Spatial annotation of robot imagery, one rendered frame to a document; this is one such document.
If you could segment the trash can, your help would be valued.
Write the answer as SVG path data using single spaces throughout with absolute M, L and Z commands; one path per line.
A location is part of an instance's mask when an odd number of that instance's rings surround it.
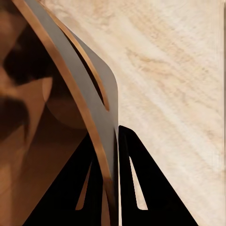
M 101 226 L 119 226 L 112 70 L 38 0 L 0 0 L 0 226 L 23 226 L 87 133 L 103 176 Z

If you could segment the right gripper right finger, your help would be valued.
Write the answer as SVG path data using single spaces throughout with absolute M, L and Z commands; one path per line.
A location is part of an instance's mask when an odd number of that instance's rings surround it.
M 122 226 L 198 226 L 134 130 L 118 126 Z M 131 157 L 148 210 L 137 207 Z

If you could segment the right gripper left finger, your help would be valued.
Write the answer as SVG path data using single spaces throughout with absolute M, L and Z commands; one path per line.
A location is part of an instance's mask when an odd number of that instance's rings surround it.
M 90 164 L 84 206 L 75 210 Z M 102 195 L 103 176 L 87 133 L 23 226 L 101 226 Z

